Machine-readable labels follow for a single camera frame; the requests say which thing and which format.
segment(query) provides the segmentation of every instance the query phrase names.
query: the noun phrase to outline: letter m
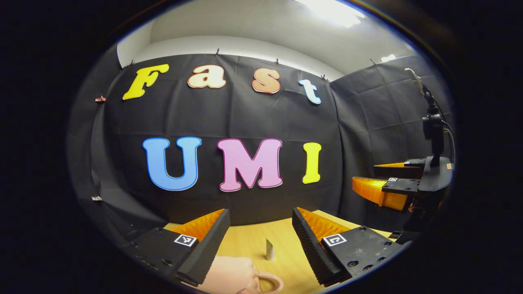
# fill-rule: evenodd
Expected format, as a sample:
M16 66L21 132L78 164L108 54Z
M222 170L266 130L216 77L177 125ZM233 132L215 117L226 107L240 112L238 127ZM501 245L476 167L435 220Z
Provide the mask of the letter m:
M261 171L258 181L260 188L277 187L283 183L280 178L278 154L282 142L278 139L265 139L260 143L254 158L239 139L224 139L218 142L218 148L223 151L223 183L220 190L225 192L238 191L242 184L236 180L236 171L242 177L248 188Z

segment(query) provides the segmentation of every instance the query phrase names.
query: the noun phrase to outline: yellow letter f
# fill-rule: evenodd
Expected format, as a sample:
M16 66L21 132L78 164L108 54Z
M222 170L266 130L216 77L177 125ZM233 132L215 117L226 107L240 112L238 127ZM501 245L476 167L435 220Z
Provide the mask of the yellow letter f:
M145 90L143 84L147 87L153 85L158 77L158 72L166 73L169 70L168 64L156 65L151 67L144 67L136 72L136 78L132 82L129 91L123 95L123 100L133 99L143 96Z

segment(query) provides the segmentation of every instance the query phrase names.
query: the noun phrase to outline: letter i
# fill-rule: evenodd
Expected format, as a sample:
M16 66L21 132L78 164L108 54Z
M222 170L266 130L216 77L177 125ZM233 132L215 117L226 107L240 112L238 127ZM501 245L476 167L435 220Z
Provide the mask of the letter i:
M307 168L305 169L303 183L316 183L320 180L320 174L318 173L318 162L322 146L318 143L309 142L303 145L303 149L307 153Z

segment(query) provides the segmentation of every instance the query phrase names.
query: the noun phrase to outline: mug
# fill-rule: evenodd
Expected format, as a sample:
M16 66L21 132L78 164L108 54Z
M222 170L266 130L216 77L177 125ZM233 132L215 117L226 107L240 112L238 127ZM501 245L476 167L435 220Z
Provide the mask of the mug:
M268 280L275 286L268 292L262 292L260 279ZM253 294L276 294L283 289L283 281L271 273L258 272L250 258L216 256L203 284L191 287L210 294L237 294L244 288Z

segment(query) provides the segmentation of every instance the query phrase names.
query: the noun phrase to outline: human hand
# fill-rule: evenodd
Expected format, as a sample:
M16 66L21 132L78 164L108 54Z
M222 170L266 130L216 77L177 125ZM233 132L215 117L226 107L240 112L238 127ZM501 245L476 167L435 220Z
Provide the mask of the human hand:
M238 291L236 294L253 294L249 289L243 288L242 290Z

